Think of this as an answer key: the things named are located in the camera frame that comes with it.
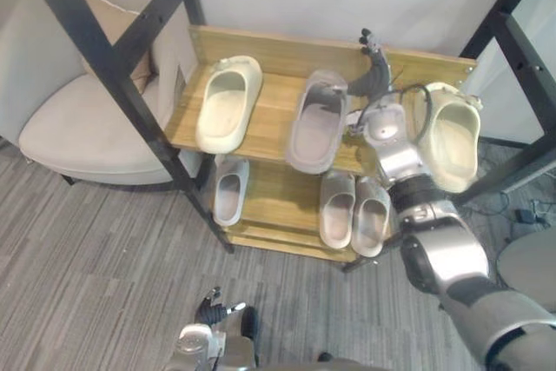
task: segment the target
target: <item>wooden board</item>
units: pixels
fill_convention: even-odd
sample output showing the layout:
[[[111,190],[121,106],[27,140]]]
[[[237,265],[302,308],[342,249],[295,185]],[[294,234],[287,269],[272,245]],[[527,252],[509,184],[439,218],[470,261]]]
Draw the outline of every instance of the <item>wooden board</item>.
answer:
[[[321,178],[286,165],[251,162],[242,220],[319,233]]]
[[[358,43],[191,26],[190,35],[200,63],[212,64],[235,55],[254,57],[264,72],[307,78],[314,70],[336,70],[347,81],[365,73],[369,60]],[[354,41],[359,34],[354,33]],[[458,86],[475,60],[385,47],[396,85],[445,82]]]
[[[234,245],[243,245],[252,248],[269,249],[272,251],[286,252],[288,254],[313,256],[323,260],[337,262],[351,262],[357,255],[350,248],[331,249],[321,244],[307,245],[298,243],[299,234],[289,234],[276,229],[264,229],[255,226],[240,226],[239,229],[228,229],[227,235]]]
[[[177,148],[199,149],[195,142],[195,127],[210,71],[209,66],[199,66],[195,70],[165,129],[169,141]],[[264,73],[263,77],[261,93],[245,139],[232,154],[264,162],[285,163],[290,126],[295,119],[299,96],[305,89],[305,79],[272,73]],[[361,139],[344,136],[334,167],[373,176],[375,161],[374,151]]]

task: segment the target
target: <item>metal rack leg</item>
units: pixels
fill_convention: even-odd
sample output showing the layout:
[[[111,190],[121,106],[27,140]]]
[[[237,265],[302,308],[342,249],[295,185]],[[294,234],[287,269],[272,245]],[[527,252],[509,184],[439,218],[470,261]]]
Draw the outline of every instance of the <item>metal rack leg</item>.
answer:
[[[197,186],[198,189],[202,189],[202,186],[204,186],[205,183],[207,182],[210,175],[210,169],[212,168],[212,164],[214,160],[215,160],[215,156],[213,154],[203,155],[201,167],[199,168],[199,173],[195,178],[195,185]]]
[[[390,236],[388,239],[384,241],[382,251],[377,256],[374,256],[373,258],[368,258],[366,256],[359,255],[355,260],[345,263],[344,266],[341,268],[341,272],[351,273],[353,270],[358,269],[359,267],[362,267],[365,264],[368,264],[370,262],[375,262],[382,256],[386,255],[388,252],[390,252],[392,249],[398,248],[400,244],[401,244],[400,233],[394,236]]]
[[[193,205],[195,210],[199,212],[202,219],[207,223],[210,231],[215,235],[216,239],[220,241],[226,252],[229,254],[234,253],[234,245],[228,240],[226,233],[222,230],[220,225],[216,224],[212,217],[210,210],[205,209],[202,204],[202,197],[199,193],[195,181],[189,176],[187,170],[183,167],[178,154],[175,153],[174,157],[169,161],[162,161],[162,165],[168,170],[175,184],[185,194],[189,202]]]

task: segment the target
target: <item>white armchair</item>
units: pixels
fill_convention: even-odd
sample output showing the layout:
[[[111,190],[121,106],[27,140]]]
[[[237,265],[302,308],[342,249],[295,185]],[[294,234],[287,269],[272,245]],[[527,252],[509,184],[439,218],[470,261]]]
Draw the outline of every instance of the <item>white armchair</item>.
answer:
[[[149,0],[110,1],[141,10]],[[167,38],[163,31],[153,45],[156,76],[142,94],[163,128],[179,79]],[[85,73],[79,52],[44,0],[20,0],[0,29],[0,136],[66,176],[111,184],[171,180],[108,91]],[[196,176],[200,155],[182,151],[180,157]]]

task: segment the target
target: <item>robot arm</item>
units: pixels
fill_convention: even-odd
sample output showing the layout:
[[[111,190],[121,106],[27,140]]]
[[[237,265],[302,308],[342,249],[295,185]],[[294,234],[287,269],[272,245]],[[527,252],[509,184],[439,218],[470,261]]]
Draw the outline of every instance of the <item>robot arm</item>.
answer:
[[[484,249],[407,139],[404,109],[381,103],[358,120],[398,213],[409,281],[438,297],[488,369],[556,369],[556,317],[488,278]]]

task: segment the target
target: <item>gray carpet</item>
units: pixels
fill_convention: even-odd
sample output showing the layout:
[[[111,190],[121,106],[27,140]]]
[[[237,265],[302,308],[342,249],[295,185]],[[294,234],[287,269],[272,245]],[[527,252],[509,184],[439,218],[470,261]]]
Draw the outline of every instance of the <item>gray carpet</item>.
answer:
[[[544,176],[512,205],[553,193]],[[467,214],[490,256],[511,233],[533,230]],[[262,364],[312,361],[326,349],[399,370],[478,369],[435,299],[409,285],[397,253],[349,275],[259,249],[227,255],[177,191],[70,187],[11,146],[0,148],[0,220],[2,370],[158,370],[216,284],[224,302],[260,310]],[[238,319],[222,328],[237,333]]]

